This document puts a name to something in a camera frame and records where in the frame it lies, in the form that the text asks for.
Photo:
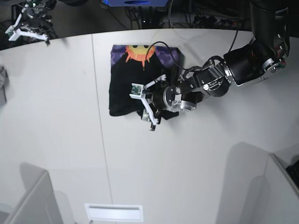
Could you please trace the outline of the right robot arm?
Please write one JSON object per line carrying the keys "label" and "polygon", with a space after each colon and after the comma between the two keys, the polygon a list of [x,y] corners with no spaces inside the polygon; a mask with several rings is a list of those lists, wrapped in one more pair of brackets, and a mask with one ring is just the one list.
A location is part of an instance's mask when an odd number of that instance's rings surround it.
{"label": "right robot arm", "polygon": [[15,42],[25,37],[31,41],[43,41],[47,46],[50,45],[50,40],[57,38],[52,16],[49,15],[49,11],[55,8],[56,3],[56,0],[25,0],[17,3],[20,13],[5,31],[8,41]]}

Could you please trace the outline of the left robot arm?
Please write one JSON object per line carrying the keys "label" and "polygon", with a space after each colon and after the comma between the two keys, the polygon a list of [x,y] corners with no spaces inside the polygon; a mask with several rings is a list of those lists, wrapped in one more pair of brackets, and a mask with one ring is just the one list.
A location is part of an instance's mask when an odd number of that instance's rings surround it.
{"label": "left robot arm", "polygon": [[161,113],[189,112],[208,97],[224,96],[230,86],[241,87],[268,79],[286,67],[290,52],[289,7],[285,0],[252,0],[253,38],[242,48],[213,56],[203,66],[184,69],[182,75],[161,75],[148,84],[132,84],[130,97],[144,106],[142,119],[151,130]]}

